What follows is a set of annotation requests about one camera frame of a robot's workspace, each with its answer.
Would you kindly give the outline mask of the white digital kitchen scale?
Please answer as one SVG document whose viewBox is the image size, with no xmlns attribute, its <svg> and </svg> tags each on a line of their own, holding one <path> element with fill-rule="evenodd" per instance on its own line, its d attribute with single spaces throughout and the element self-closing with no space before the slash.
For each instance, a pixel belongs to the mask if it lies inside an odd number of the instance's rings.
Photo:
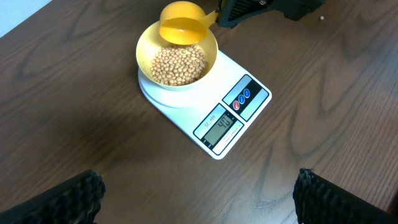
<svg viewBox="0 0 398 224">
<path fill-rule="evenodd" d="M 142 71 L 144 96 L 214 159 L 222 159 L 272 99 L 271 91 L 219 52 L 207 76 L 183 91 L 166 90 Z"/>
</svg>

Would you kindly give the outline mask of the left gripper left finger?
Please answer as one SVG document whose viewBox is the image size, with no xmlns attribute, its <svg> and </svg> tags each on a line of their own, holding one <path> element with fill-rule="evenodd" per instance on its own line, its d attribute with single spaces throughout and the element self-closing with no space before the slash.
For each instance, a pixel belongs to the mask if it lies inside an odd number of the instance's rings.
<svg viewBox="0 0 398 224">
<path fill-rule="evenodd" d="M 102 176 L 87 170 L 1 212 L 1 224 L 94 224 L 105 192 Z"/>
</svg>

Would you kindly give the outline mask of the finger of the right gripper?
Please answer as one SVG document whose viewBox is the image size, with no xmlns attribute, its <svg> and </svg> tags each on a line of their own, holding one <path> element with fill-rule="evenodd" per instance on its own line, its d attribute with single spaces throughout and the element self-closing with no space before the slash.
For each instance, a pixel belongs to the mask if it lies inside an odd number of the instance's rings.
<svg viewBox="0 0 398 224">
<path fill-rule="evenodd" d="M 220 27 L 234 28 L 238 23 L 270 10 L 273 0 L 220 0 L 216 23 Z"/>
</svg>

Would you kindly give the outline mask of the yellow measuring scoop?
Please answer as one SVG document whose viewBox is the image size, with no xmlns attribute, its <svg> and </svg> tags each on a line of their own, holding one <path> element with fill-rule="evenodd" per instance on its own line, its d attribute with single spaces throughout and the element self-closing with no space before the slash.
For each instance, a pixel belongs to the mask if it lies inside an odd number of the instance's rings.
<svg viewBox="0 0 398 224">
<path fill-rule="evenodd" d="M 204 10 L 188 1 L 176 1 L 167 5 L 160 14 L 159 34 L 167 42 L 177 45 L 192 45 L 203 41 L 219 12 L 206 14 Z"/>
</svg>

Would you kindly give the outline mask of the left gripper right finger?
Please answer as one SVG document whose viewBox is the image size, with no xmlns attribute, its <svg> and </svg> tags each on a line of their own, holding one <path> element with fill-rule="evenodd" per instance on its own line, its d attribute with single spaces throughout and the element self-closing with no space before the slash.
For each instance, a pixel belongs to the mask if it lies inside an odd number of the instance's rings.
<svg viewBox="0 0 398 224">
<path fill-rule="evenodd" d="M 397 223 L 396 216 L 332 184 L 311 169 L 299 170 L 293 200 L 299 223 Z"/>
</svg>

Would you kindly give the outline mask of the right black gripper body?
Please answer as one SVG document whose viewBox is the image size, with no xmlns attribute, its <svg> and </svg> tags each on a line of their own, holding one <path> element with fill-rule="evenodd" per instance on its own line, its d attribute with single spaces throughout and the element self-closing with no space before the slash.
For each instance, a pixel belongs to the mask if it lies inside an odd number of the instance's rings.
<svg viewBox="0 0 398 224">
<path fill-rule="evenodd" d="M 283 13 L 284 17 L 299 21 L 324 5 L 326 0 L 272 0 L 270 8 Z"/>
</svg>

